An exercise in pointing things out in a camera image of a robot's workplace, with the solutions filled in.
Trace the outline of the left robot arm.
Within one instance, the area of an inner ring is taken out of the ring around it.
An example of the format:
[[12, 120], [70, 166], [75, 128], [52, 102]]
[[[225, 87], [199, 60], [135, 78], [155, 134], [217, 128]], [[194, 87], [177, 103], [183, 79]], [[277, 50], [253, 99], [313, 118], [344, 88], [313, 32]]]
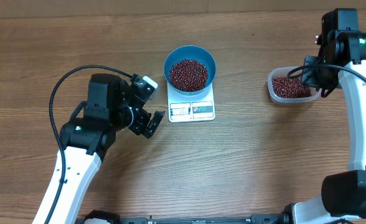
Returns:
[[88, 84], [88, 99], [81, 102], [60, 131], [63, 151], [34, 223], [74, 223], [90, 182], [98, 172], [116, 133], [126, 128], [151, 138], [164, 112], [143, 109], [157, 91], [151, 78], [96, 73]]

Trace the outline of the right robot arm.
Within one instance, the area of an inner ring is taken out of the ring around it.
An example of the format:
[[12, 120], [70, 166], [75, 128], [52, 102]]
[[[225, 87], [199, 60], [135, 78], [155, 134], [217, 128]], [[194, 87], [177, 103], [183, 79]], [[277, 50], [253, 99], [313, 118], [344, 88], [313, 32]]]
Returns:
[[352, 223], [366, 219], [366, 33], [359, 30], [356, 9], [337, 8], [322, 17], [316, 57], [288, 72], [325, 98], [344, 92], [350, 134], [348, 170], [328, 175], [321, 194], [286, 207], [282, 223]]

